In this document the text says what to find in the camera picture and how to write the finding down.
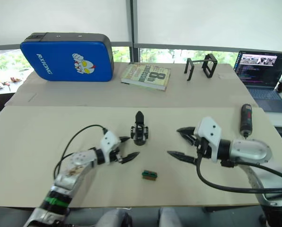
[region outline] beige table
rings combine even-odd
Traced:
[[[129,135],[138,110],[149,126],[149,139],[138,147],[129,140],[124,154],[140,151],[126,164],[98,166],[87,175],[73,207],[109,206],[208,206],[257,204],[254,195],[222,192],[203,184],[195,166],[166,153],[177,150],[194,156],[191,147],[176,132],[195,126],[204,116],[213,117],[222,127],[224,139],[240,138],[236,108],[108,108],[7,106],[0,114],[0,206],[36,207],[53,182],[52,171],[69,139],[78,130],[98,123],[119,136]],[[282,165],[282,139],[260,108],[253,108],[253,134],[271,147]],[[100,129],[79,135],[68,152],[98,145]],[[156,182],[142,179],[144,169],[156,171]],[[203,175],[222,185],[247,187],[244,172],[204,160]]]
[[[171,68],[167,90],[122,84],[127,63],[115,63],[110,82],[51,82],[33,72],[7,105],[103,107],[241,107],[256,102],[229,64],[218,64],[208,79],[196,64],[191,81],[185,64],[155,64]]]

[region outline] laptop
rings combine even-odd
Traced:
[[[234,71],[259,107],[282,113],[282,98],[275,91],[282,75],[282,53],[240,51]]]

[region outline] laptop screen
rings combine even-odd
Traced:
[[[245,85],[274,88],[282,75],[282,53],[240,51],[234,71]]]

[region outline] laptop keyboard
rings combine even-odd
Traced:
[[[253,89],[248,88],[250,94],[255,99],[272,99],[272,100],[280,100],[280,96],[274,90],[263,90],[263,89]]]

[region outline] book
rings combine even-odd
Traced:
[[[165,91],[171,69],[150,64],[130,63],[121,77],[122,83],[135,84]]]

